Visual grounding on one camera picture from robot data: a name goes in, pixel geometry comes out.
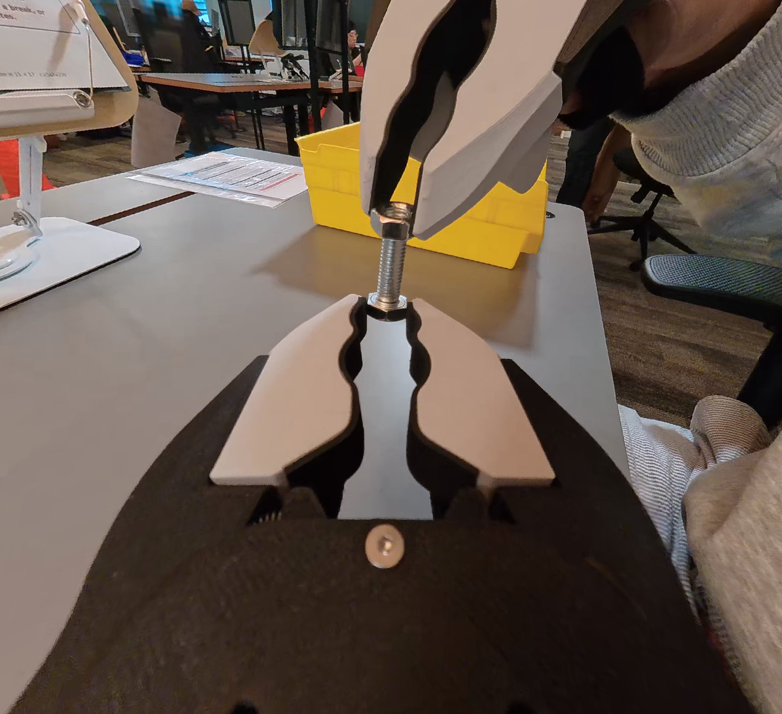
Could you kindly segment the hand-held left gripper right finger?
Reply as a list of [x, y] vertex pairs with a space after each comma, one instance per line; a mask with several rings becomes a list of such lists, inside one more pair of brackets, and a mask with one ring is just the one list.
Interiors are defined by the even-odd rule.
[[549, 486], [555, 478], [501, 358], [481, 337], [416, 298], [407, 308], [415, 390], [411, 473], [425, 488]]

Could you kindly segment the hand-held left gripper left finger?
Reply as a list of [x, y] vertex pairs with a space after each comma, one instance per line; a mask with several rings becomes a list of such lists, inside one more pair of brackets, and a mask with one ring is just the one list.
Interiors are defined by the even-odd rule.
[[215, 485], [287, 486], [356, 427], [366, 300], [349, 294], [274, 348], [210, 472]]

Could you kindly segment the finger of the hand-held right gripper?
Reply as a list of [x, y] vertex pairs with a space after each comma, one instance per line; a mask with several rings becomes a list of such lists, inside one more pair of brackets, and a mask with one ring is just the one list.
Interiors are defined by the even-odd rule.
[[371, 46], [360, 110], [360, 195], [383, 209], [433, 113], [444, 73], [437, 31], [457, 0], [390, 0]]
[[603, 30], [611, 0], [493, 0], [490, 38], [458, 86], [419, 176], [413, 233], [427, 240], [518, 163], [530, 176], [565, 99], [565, 70]]

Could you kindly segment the silver hex nut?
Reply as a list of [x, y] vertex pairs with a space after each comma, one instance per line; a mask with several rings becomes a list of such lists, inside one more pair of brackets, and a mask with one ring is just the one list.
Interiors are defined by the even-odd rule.
[[406, 242], [412, 237], [415, 207], [403, 201], [390, 201], [370, 213], [372, 230], [380, 239]]

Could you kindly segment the silver hex bolt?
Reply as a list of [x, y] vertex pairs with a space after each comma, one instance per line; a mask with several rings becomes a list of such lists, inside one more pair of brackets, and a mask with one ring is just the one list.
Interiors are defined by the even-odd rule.
[[383, 238], [376, 290], [367, 296], [367, 315], [396, 322], [406, 316], [407, 299], [402, 294], [406, 241]]

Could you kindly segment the person's right forearm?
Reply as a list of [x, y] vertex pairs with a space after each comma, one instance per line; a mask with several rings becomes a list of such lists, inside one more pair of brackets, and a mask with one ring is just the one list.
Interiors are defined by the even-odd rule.
[[781, 9], [738, 55], [649, 115], [615, 112], [642, 168], [710, 234], [781, 256]]

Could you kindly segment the grey desk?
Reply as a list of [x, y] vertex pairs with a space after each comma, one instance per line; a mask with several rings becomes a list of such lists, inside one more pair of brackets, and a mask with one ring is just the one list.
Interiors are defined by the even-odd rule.
[[[2, 311], [2, 712], [44, 662], [114, 518], [168, 443], [256, 357], [375, 288], [378, 241], [115, 175], [42, 210], [133, 256]], [[403, 287], [513, 359], [629, 475], [582, 217], [551, 204], [514, 269], [408, 249]]]

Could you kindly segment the long brown office desk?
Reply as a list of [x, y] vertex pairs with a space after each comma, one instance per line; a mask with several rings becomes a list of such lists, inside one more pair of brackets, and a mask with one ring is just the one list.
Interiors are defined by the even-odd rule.
[[259, 113], [268, 108], [281, 108], [286, 128], [289, 154], [298, 156], [297, 131], [310, 133], [309, 106], [314, 104], [319, 114], [319, 101], [314, 100], [309, 80], [284, 81], [269, 73], [134, 73], [138, 82], [211, 94], [249, 94], [250, 115], [257, 148], [265, 150]]

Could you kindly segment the person's right hand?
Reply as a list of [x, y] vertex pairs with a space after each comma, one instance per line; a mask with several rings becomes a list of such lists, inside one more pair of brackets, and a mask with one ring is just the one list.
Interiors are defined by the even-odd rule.
[[777, 12], [781, 0], [652, 0], [627, 28], [644, 65], [630, 112], [647, 115], [729, 63]]

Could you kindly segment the small black monitor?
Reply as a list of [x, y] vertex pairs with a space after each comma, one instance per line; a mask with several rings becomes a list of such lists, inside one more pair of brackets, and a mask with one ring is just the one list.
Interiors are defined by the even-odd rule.
[[257, 23], [251, 0], [218, 0], [224, 40], [228, 46], [249, 47]]

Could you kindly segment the yellow plastic bin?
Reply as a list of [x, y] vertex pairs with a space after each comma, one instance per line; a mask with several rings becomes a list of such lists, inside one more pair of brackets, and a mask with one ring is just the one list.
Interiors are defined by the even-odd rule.
[[[376, 238], [361, 207], [359, 185], [360, 125], [351, 123], [297, 139], [308, 184], [314, 222]], [[498, 183], [459, 220], [427, 240], [408, 245], [503, 269], [521, 255], [536, 254], [543, 240], [549, 186], [546, 167], [524, 193]]]

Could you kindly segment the black mesh office chair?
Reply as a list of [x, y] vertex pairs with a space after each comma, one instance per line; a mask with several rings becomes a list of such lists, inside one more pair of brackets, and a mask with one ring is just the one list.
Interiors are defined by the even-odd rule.
[[781, 269], [717, 256], [651, 256], [640, 266], [651, 294], [754, 320], [772, 336], [738, 394], [769, 430], [781, 420]]

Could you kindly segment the laminated instruction sheet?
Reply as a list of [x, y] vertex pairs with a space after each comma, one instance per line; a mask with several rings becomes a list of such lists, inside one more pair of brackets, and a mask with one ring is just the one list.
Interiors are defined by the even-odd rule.
[[274, 209], [308, 191], [303, 168], [210, 152], [131, 175], [133, 181]]

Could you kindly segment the pale grey chair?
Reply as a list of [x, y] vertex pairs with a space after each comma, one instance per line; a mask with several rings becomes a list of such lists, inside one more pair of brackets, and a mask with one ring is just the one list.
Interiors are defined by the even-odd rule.
[[181, 115], [164, 108], [157, 95], [141, 96], [132, 120], [131, 164], [136, 170], [175, 160]]

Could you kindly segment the person's grey sweatshirt torso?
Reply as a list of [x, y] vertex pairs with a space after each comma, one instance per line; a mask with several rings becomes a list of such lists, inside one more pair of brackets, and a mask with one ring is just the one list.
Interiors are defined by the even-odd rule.
[[757, 712], [781, 712], [781, 437], [708, 396], [689, 428], [619, 406], [633, 488]]

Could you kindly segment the white tablet stand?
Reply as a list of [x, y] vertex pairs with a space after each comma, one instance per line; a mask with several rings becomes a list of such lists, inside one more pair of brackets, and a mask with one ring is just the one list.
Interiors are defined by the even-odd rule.
[[2, 227], [2, 309], [141, 249], [136, 238], [42, 215], [45, 137], [120, 126], [138, 99], [89, 0], [1, 0], [1, 137], [15, 144], [19, 187]]

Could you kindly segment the orange cone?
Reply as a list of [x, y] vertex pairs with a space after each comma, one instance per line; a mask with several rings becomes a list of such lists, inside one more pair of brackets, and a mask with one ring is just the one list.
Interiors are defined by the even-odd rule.
[[1, 140], [1, 199], [9, 200], [20, 195], [19, 141]]

